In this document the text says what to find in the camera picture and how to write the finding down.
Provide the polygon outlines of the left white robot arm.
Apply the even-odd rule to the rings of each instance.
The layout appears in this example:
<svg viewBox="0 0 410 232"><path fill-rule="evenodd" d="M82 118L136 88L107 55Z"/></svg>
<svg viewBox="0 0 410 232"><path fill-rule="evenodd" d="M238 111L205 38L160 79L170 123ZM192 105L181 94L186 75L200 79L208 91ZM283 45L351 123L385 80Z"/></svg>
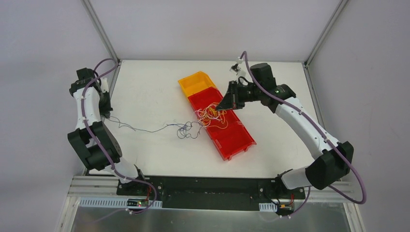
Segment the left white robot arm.
<svg viewBox="0 0 410 232"><path fill-rule="evenodd" d="M119 143L103 122L113 110L106 78L89 68L76 74L78 80L69 92L76 101L78 119L75 130L68 133L70 145L87 169L110 172L121 184L129 184L135 195L143 195L147 182L142 171L123 158Z"/></svg>

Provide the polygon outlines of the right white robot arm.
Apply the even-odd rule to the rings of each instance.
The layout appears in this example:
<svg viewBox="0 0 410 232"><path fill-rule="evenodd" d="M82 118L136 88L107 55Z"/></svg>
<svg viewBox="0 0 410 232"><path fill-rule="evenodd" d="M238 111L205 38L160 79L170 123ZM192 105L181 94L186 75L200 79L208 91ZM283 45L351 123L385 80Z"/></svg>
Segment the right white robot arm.
<svg viewBox="0 0 410 232"><path fill-rule="evenodd" d="M231 71L238 79L229 82L216 109L238 110L247 102L258 101L291 127L314 158L309 166L285 171L275 178L277 196L287 198L300 187L313 186L322 190L350 172L354 151L351 143L341 143L317 125L303 110L295 92L286 84L276 84L270 65L252 65L252 82L245 78L246 73L238 64L233 65Z"/></svg>

